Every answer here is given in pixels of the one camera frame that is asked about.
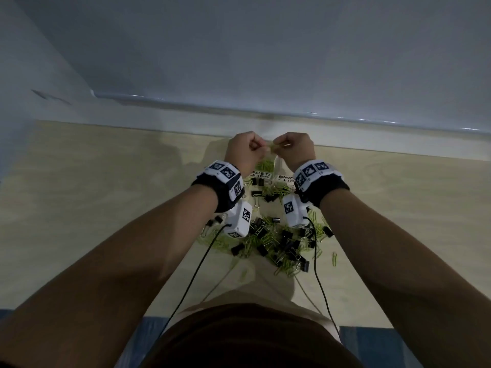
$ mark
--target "light wooden surface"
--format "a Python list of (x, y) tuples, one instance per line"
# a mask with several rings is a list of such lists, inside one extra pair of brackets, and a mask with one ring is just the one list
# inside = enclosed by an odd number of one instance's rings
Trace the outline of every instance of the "light wooden surface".
[[(223, 157), (226, 144), (210, 136), (39, 122), (0, 186), (0, 308), (15, 308), (122, 225), (185, 189), (203, 166)], [(488, 162), (346, 148), (316, 152), (345, 175), (358, 197), (491, 296)], [(318, 272), (335, 321), (390, 326), (336, 240), (321, 246)], [(193, 245), (150, 315), (171, 314), (205, 249)], [(183, 305), (200, 302), (232, 262), (210, 252)], [(212, 296), (248, 283), (251, 292), (325, 313), (313, 272), (298, 281), (273, 272), (261, 257), (242, 260)]]

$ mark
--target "black cable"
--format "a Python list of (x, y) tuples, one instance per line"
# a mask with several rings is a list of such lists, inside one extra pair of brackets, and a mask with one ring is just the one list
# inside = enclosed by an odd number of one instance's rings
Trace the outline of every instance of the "black cable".
[(221, 231), (222, 231), (222, 230), (223, 230), (225, 227), (229, 227), (229, 226), (231, 226), (231, 225), (225, 225), (225, 226), (222, 226), (222, 227), (221, 227), (221, 228), (218, 230), (217, 234), (215, 235), (215, 237), (213, 238), (212, 242), (210, 243), (210, 246), (209, 246), (209, 247), (208, 247), (208, 249), (206, 250), (205, 255), (204, 255), (204, 256), (203, 256), (203, 258), (201, 259), (201, 261), (200, 261), (200, 263), (199, 263), (198, 267), (196, 268), (196, 271), (194, 272), (194, 275), (193, 275), (193, 277), (191, 278), (191, 281), (189, 282), (189, 285), (187, 286), (186, 291), (184, 292), (184, 295), (183, 295), (183, 297), (181, 298), (181, 301), (180, 301), (180, 302), (179, 302), (179, 304), (177, 305), (176, 309), (174, 310), (174, 312), (172, 313), (172, 315), (170, 316), (170, 318), (169, 318), (169, 319), (167, 319), (167, 322), (166, 322), (166, 323), (165, 323), (165, 325), (163, 326), (162, 331), (160, 332), (159, 336), (161, 336), (161, 335), (164, 333), (164, 331), (165, 331), (165, 329), (167, 328), (167, 326), (168, 326), (168, 324), (169, 324), (170, 320), (172, 319), (172, 317), (174, 316), (174, 314), (176, 313), (176, 311), (179, 309), (179, 307), (181, 307), (181, 303), (183, 303), (184, 298), (186, 297), (187, 291), (189, 291), (189, 288), (191, 288), (191, 284), (193, 284), (193, 280), (194, 280), (194, 278), (196, 277), (196, 274), (198, 273), (198, 270), (199, 270), (199, 268), (201, 267), (201, 264), (202, 264), (202, 263), (203, 263), (203, 261), (205, 260), (205, 257), (206, 257), (206, 255), (208, 254), (208, 252), (210, 251), (210, 249), (212, 249), (213, 243), (214, 243), (214, 242), (215, 242), (215, 240), (217, 239), (218, 235), (220, 235)]
[(336, 323), (334, 322), (334, 319), (332, 318), (331, 310), (329, 309), (328, 299), (326, 298), (326, 294), (324, 293), (324, 289), (322, 288), (321, 281), (319, 280), (319, 276), (317, 275), (317, 233), (315, 231), (314, 222), (312, 222), (312, 220), (309, 217), (305, 217), (304, 216), (304, 218), (305, 219), (308, 219), (308, 221), (312, 225), (312, 229), (314, 230), (314, 239), (315, 239), (315, 247), (314, 247), (314, 274), (315, 274), (315, 277), (317, 279), (317, 283), (319, 283), (319, 286), (321, 287), (322, 295), (324, 296), (324, 301), (326, 302), (326, 307), (328, 308), (329, 317), (331, 318), (331, 321), (334, 324), (334, 327), (335, 327), (336, 332), (338, 334), (339, 340), (341, 340), (341, 335), (339, 334), (339, 330), (337, 328)]

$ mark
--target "person's left hand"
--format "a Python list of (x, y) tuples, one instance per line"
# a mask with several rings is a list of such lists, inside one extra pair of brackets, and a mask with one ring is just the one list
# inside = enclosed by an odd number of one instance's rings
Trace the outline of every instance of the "person's left hand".
[(235, 165), (245, 178), (269, 149), (266, 141), (253, 131), (239, 133), (228, 142), (224, 161)]

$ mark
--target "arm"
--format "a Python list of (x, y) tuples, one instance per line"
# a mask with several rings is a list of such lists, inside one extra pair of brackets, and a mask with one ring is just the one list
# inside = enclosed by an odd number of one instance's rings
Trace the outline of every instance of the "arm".
[[(238, 134), (225, 161), (247, 176), (264, 146), (252, 132)], [(210, 187), (194, 185), (99, 244), (0, 325), (0, 361), (112, 368), (217, 204)]]
[[(307, 134), (282, 137), (275, 143), (290, 146), (275, 151), (292, 170), (316, 159)], [(490, 365), (488, 298), (350, 191), (328, 193), (320, 208), (355, 270), (424, 366)]]

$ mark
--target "wrist strap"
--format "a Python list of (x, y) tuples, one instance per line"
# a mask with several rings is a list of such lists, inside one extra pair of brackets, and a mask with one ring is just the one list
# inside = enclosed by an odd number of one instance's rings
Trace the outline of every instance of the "wrist strap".
[(215, 213), (232, 209), (245, 192), (240, 171), (233, 164), (220, 160), (208, 165), (197, 175), (192, 185), (209, 186), (217, 193), (218, 206)]
[(343, 175), (322, 160), (307, 161), (296, 170), (293, 177), (301, 200), (310, 201), (316, 207), (329, 192), (338, 188), (350, 189)]

